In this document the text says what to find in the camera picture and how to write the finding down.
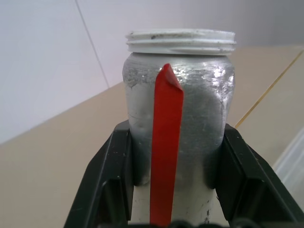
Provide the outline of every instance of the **tan countertop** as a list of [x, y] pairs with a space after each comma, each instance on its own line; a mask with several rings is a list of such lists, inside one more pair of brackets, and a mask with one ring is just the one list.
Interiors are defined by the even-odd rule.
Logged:
[[304, 127], [303, 87], [301, 54], [238, 127], [245, 141], [270, 165]]
[[[298, 47], [237, 49], [230, 57], [236, 90], [228, 123], [238, 124], [300, 52]], [[63, 227], [88, 162], [126, 119], [120, 83], [0, 145], [0, 227]], [[212, 221], [225, 222], [217, 204]]]

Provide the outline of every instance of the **red plastic strip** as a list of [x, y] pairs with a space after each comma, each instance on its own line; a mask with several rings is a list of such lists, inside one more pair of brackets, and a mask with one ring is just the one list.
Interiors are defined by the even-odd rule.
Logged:
[[184, 92], [170, 66], [156, 77], [151, 157], [150, 223], [171, 223]]

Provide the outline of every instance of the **black holder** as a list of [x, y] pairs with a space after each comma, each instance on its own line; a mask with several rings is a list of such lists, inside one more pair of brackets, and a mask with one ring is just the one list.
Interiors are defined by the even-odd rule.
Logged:
[[[220, 154], [215, 189], [231, 228], [304, 228], [304, 213], [272, 168], [228, 124]], [[132, 213], [132, 173], [131, 135], [124, 121], [90, 161], [64, 228], [156, 227], [127, 224]], [[192, 226], [177, 221], [168, 227]]]

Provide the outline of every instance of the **white wall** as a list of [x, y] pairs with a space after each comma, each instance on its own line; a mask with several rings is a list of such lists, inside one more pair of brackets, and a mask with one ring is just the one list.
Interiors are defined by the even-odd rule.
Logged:
[[282, 0], [277, 4], [274, 45], [304, 44], [304, 0]]
[[213, 28], [240, 46], [270, 45], [276, 3], [1, 0], [0, 143], [121, 82], [129, 30]]

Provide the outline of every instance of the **silver jar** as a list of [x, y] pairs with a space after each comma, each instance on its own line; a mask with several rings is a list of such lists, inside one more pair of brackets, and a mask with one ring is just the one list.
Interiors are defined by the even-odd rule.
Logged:
[[133, 139], [133, 222], [149, 222], [155, 79], [169, 63], [184, 91], [172, 220], [208, 222], [219, 147], [235, 86], [226, 57], [234, 33], [174, 29], [132, 32], [123, 68]]

